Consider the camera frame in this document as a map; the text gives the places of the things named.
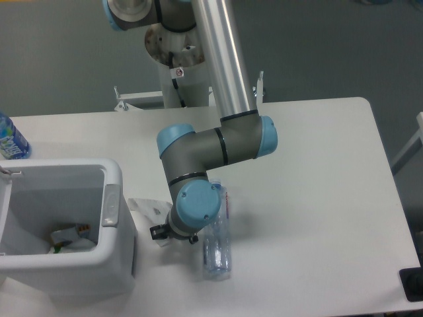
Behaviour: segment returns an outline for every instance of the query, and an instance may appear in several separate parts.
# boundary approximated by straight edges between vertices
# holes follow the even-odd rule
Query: white tabletop
[[[419,265],[371,108],[361,98],[265,104],[272,155],[209,172],[229,188],[233,272],[202,276],[202,243],[160,248],[139,231],[137,285],[113,297],[51,299],[13,280],[2,316],[339,316],[422,308],[399,270]],[[155,138],[189,122],[219,125],[215,108],[13,118],[32,158],[110,157],[124,195],[170,201]]]

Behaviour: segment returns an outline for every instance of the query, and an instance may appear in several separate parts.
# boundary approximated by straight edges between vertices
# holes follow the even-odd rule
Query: water bottle label
[[[8,135],[0,138],[0,151],[6,159],[20,159],[29,150],[28,141],[13,127]]]

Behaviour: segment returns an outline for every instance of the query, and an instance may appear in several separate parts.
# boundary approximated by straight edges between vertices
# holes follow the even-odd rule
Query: trash bin
[[[108,159],[2,161],[0,274],[51,295],[123,293],[134,287],[137,231]],[[91,226],[93,250],[48,254],[50,234]]]

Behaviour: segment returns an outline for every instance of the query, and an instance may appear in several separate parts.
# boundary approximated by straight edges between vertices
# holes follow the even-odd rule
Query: clear plastic bottle
[[[0,153],[8,160],[26,159],[31,147],[12,120],[0,112]]]
[[[215,220],[204,227],[204,269],[212,277],[225,277],[232,269],[227,190],[220,182],[211,183],[220,191],[221,207]]]

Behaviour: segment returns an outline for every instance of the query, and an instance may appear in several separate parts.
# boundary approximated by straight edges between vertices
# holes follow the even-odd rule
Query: blue joint cap
[[[185,184],[176,198],[180,220],[194,229],[202,229],[214,220],[220,210],[220,192],[207,180]]]
[[[107,0],[102,0],[103,2],[103,9],[104,13],[106,13],[108,22],[110,23],[110,26],[115,31],[123,31],[117,24],[114,22],[114,19],[112,17],[112,13],[110,12],[110,8],[108,7]]]
[[[260,118],[262,118],[262,141],[256,159],[273,153],[278,147],[278,132],[273,120],[268,116],[260,116]]]
[[[161,130],[157,135],[159,156],[161,157],[163,152],[165,152],[165,149],[167,149],[173,142],[188,133],[195,133],[195,131],[192,125],[187,123],[170,125]]]

